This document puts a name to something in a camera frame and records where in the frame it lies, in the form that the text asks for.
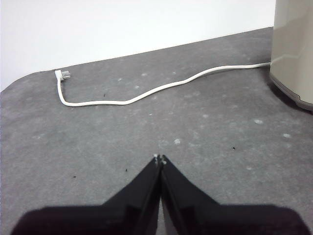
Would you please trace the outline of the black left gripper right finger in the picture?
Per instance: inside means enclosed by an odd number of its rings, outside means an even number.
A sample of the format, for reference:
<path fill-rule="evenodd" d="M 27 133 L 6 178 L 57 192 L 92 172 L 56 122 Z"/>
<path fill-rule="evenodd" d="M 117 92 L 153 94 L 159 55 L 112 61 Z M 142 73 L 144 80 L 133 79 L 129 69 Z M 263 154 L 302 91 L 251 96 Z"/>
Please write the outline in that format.
<path fill-rule="evenodd" d="M 306 235 L 294 210 L 275 205 L 220 204 L 192 184 L 161 156 L 162 202 L 166 228 L 179 235 Z"/>

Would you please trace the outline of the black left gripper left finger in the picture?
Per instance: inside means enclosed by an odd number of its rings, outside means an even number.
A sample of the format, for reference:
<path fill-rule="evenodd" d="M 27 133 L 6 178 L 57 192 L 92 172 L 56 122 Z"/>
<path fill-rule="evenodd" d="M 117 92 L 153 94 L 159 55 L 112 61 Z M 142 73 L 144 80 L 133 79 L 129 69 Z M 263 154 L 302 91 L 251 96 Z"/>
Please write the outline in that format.
<path fill-rule="evenodd" d="M 155 156 L 122 190 L 101 205 L 45 207 L 25 213 L 13 235 L 154 235 L 161 159 Z"/>

